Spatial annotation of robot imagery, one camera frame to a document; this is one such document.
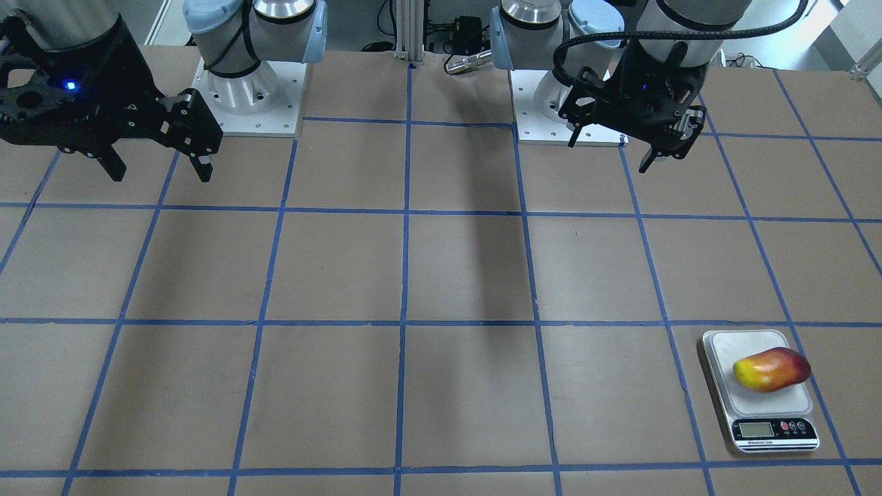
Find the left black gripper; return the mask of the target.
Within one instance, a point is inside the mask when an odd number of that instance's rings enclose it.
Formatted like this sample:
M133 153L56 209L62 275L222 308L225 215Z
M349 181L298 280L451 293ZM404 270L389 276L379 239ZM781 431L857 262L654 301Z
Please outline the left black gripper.
M664 62L655 60L639 41L630 41L607 81L583 66L573 74L565 70L565 53L574 42L558 50L558 81L570 92L558 111L566 120L574 148L586 126L601 125L650 145L639 164L645 174L655 161L668 157L683 160L703 131L708 110L693 101L703 87L709 64L680 66L687 44L675 42Z

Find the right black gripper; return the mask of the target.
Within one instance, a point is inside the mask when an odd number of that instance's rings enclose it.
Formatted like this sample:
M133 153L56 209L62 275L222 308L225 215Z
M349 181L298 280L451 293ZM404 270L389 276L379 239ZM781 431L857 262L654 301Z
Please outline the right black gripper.
M2 139L92 153L114 182L127 166L112 147L147 138L190 154L208 183L223 130L196 89L166 95L157 88L122 18L91 42L70 50L40 47L18 15L2 21Z

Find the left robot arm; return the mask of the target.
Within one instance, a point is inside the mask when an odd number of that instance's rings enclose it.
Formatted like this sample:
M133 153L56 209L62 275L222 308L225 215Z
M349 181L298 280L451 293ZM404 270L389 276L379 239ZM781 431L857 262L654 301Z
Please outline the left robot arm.
M659 157L684 159L708 110L695 100L721 40L747 1L639 1L624 16L611 1L501 1L489 46L502 70L542 70L538 97L548 119L567 126L573 147L599 125L649 145L640 172Z

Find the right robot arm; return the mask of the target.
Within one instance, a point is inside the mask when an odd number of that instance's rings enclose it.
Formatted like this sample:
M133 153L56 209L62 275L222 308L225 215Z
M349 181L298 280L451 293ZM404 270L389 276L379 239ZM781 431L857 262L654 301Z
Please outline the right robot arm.
M3 1L2 139L53 145L101 164L116 182L127 167L113 145L151 139L186 155L198 178L223 129L210 103L248 115L280 100L271 63L317 63L327 46L324 1L186 1L205 87L166 95L110 1Z

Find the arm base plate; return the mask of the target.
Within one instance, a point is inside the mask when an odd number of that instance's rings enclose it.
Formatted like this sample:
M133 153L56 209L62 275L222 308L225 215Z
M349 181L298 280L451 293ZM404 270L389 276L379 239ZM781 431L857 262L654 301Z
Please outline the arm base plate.
M520 142L568 145L573 130L558 111L569 89L555 81L548 70L511 70L509 81Z
M309 65L264 61L239 78L221 78L196 66L192 87L207 101L225 137L297 135Z

